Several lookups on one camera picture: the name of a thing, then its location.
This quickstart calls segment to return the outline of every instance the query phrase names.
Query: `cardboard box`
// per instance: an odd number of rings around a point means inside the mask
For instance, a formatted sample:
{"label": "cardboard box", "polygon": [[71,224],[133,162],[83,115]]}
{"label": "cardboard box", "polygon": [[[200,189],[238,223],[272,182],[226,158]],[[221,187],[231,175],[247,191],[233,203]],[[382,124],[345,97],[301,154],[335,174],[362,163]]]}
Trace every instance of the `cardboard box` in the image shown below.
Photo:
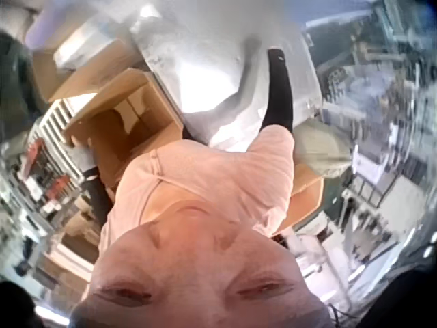
{"label": "cardboard box", "polygon": [[128,67],[142,62],[138,50],[128,42],[115,40],[74,72],[58,70],[53,52],[35,52],[33,75],[41,96],[51,103],[57,99],[98,92]]}
{"label": "cardboard box", "polygon": [[129,162],[182,138],[182,122],[150,72],[127,69],[107,83],[66,127],[90,139],[103,183],[113,188]]}
{"label": "cardboard box", "polygon": [[294,167],[294,186],[287,217],[276,234],[307,218],[322,203],[323,177],[314,173],[307,165],[297,163]]}

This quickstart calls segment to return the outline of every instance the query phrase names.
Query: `black sleeve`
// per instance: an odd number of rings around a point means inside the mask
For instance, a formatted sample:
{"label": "black sleeve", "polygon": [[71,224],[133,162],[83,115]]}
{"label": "black sleeve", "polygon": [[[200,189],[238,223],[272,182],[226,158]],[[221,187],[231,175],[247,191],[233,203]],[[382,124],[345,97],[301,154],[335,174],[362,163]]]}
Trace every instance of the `black sleeve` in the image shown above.
{"label": "black sleeve", "polygon": [[91,181],[85,181],[82,184],[84,190],[89,192],[91,197],[91,207],[100,227],[108,220],[108,214],[113,207],[111,198],[109,198],[107,190],[100,179],[97,167],[89,171],[84,172],[84,177],[97,176],[97,178]]}
{"label": "black sleeve", "polygon": [[261,131],[270,125],[284,126],[293,132],[293,96],[285,55],[281,49],[268,50],[270,87],[266,116]]}

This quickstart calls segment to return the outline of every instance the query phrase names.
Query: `pink shirt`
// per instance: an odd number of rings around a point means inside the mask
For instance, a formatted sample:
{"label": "pink shirt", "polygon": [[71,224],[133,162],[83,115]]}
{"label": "pink shirt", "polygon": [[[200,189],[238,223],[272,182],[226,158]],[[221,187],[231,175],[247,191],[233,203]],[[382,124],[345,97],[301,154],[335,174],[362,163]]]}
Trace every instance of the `pink shirt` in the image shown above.
{"label": "pink shirt", "polygon": [[229,219],[272,236],[286,218],[292,195],[293,149],[287,129],[269,126],[245,153],[180,140],[137,157],[119,184],[102,229],[100,252],[140,225],[162,181],[202,197]]}

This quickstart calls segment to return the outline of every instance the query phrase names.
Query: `hand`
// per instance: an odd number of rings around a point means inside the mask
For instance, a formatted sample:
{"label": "hand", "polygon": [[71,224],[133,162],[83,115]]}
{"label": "hand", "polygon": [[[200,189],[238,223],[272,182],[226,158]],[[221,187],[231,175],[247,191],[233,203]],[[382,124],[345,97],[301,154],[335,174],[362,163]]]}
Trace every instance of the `hand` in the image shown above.
{"label": "hand", "polygon": [[64,144],[64,149],[82,173],[97,167],[90,140],[88,140],[88,145],[83,145],[75,137],[71,137],[69,144]]}

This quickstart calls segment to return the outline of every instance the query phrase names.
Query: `nose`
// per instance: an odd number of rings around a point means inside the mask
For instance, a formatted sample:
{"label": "nose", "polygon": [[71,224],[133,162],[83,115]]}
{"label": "nose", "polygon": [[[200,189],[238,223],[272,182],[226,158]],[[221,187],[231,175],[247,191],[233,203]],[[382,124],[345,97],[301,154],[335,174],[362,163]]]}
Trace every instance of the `nose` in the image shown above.
{"label": "nose", "polygon": [[239,227],[236,223],[196,208],[185,208],[158,221],[154,226],[158,248],[179,250],[226,251],[234,243]]}

